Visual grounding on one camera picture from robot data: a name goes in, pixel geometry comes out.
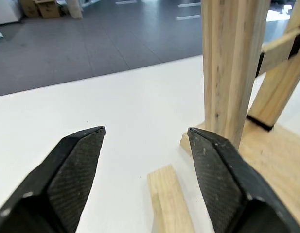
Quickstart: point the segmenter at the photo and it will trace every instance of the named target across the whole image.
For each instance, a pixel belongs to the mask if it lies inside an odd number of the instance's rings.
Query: wooden block
[[[187,133],[180,145],[192,154]],[[300,137],[278,124],[267,132],[246,120],[239,153],[265,178],[300,224]]]
[[[300,0],[296,1],[285,34],[300,26]],[[272,127],[300,80],[300,49],[297,55],[269,70],[248,115]]]
[[[158,232],[195,232],[173,167],[168,165],[149,173],[147,179]]]
[[[264,72],[275,68],[283,61],[288,60],[291,48],[298,35],[300,35],[300,28],[295,28],[279,39],[263,45],[261,52],[264,53],[264,56],[258,75],[261,75]]]

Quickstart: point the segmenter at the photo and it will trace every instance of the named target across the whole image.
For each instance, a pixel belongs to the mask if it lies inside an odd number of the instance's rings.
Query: wooden frame
[[[267,4],[203,0],[205,122],[197,127],[224,136],[239,148],[300,224],[300,137],[275,124],[300,79],[300,0],[285,35],[263,46],[261,59],[264,23],[260,19],[266,16]],[[240,9],[246,16],[240,15]],[[245,120],[255,73],[267,70],[248,113],[251,121]],[[180,145],[191,153],[186,133]]]

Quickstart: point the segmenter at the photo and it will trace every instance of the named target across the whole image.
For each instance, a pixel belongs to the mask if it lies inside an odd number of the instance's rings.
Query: wood grain
[[[300,26],[300,0],[293,8],[285,30],[290,33]],[[296,56],[268,71],[248,113],[249,116],[272,127],[300,80],[300,49]]]
[[[158,233],[194,233],[177,175],[171,165],[148,174]]]
[[[180,145],[192,155],[187,133]],[[246,120],[239,153],[264,177],[300,224],[300,137],[278,124],[267,132]]]
[[[203,0],[205,127],[239,146],[269,0]]]
[[[300,28],[295,28],[277,40],[263,45],[261,52],[264,53],[264,57],[258,75],[288,60],[291,48],[298,35],[300,35]]]

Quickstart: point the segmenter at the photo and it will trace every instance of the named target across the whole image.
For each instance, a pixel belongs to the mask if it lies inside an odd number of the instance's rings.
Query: cardboard box
[[[19,2],[22,6],[24,14],[28,18],[39,17],[37,6],[34,0],[20,0]]]
[[[60,17],[59,8],[55,0],[35,0],[39,11],[43,18],[57,18]]]

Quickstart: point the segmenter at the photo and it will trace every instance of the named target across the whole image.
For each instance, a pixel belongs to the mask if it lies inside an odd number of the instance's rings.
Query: white table
[[[0,206],[62,137],[103,125],[77,232],[155,232],[146,176],[168,164],[196,232],[211,232],[193,161],[179,147],[183,132],[204,120],[202,66],[198,56],[0,97]],[[279,123],[300,135],[300,83]]]

